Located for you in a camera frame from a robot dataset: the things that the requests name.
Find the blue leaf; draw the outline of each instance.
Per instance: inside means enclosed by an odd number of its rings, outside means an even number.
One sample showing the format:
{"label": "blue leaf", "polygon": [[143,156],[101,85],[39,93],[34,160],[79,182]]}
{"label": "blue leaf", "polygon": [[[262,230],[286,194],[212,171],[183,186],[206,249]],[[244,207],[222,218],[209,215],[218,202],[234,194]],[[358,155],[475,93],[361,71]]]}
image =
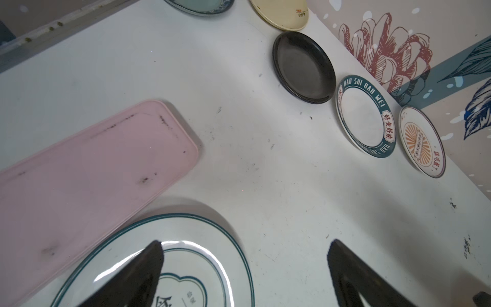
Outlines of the blue leaf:
{"label": "blue leaf", "polygon": [[441,79],[491,72],[491,38],[483,42],[465,58],[450,75]]}
{"label": "blue leaf", "polygon": [[491,125],[491,79],[476,91],[465,108],[464,140],[473,133]]}

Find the floral wallpaper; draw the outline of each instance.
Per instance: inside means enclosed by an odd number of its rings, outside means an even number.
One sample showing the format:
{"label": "floral wallpaper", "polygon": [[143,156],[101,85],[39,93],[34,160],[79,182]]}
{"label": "floral wallpaper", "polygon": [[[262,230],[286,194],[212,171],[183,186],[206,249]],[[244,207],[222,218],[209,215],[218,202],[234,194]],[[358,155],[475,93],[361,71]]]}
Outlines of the floral wallpaper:
{"label": "floral wallpaper", "polygon": [[491,199],[491,1],[307,1],[401,106],[428,116]]}

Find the red flower illustration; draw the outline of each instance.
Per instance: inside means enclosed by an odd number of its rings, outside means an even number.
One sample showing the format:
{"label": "red flower illustration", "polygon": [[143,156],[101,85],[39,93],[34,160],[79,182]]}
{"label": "red flower illustration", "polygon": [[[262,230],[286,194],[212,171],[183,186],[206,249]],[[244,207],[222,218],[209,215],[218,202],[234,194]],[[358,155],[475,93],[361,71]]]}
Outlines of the red flower illustration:
{"label": "red flower illustration", "polygon": [[369,18],[351,41],[350,29],[342,24],[339,40],[399,104],[405,105],[425,87],[433,53],[429,36],[410,35],[403,27],[389,33],[391,22],[390,13],[377,23]]}

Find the beige plate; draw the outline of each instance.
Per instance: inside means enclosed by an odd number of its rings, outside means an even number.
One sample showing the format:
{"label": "beige plate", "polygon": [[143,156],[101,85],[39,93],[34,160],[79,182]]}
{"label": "beige plate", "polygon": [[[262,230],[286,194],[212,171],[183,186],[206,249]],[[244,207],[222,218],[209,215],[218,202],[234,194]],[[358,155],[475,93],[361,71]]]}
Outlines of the beige plate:
{"label": "beige plate", "polygon": [[251,0],[251,3],[261,17],[279,29],[298,31],[307,25],[306,0]]}

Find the black bowl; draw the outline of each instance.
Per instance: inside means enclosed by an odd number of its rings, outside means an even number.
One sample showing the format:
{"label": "black bowl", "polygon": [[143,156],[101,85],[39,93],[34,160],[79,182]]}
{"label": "black bowl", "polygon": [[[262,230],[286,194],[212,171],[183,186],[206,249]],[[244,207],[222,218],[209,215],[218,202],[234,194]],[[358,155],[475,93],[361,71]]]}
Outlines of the black bowl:
{"label": "black bowl", "polygon": [[312,38],[299,32],[280,34],[273,45],[274,70],[293,95],[312,104],[329,100],[336,74],[329,57]]}

